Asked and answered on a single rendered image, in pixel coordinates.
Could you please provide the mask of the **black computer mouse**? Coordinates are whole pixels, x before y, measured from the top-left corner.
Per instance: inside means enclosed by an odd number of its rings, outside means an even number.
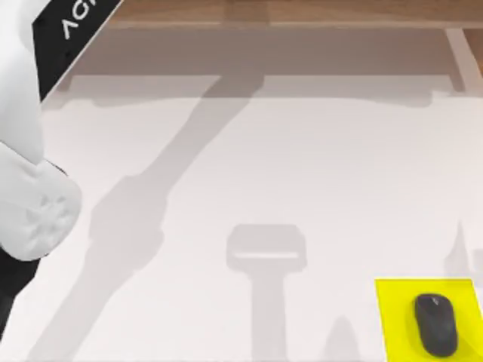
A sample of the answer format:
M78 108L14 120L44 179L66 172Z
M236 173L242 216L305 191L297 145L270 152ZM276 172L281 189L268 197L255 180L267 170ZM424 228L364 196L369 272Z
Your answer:
M423 348L433 357L450 357L459 342L454 307L448 297L421 293L414 299L414 316Z

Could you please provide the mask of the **flat yellow square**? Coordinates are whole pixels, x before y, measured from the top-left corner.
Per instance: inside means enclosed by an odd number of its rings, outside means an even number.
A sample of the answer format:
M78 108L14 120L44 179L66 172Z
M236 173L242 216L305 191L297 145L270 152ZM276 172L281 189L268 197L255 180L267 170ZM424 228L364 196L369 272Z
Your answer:
M379 278L375 280L386 362L483 362L483 317L470 278ZM449 357L432 356L420 338L415 300L447 297L454 309L458 346Z

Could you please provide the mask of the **wooden cupboard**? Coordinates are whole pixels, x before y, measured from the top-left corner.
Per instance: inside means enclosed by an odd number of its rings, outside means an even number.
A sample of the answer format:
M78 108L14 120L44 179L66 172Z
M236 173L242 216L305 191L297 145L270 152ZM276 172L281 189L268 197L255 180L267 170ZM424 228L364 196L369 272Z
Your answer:
M83 75L445 76L483 98L483 0L125 0Z

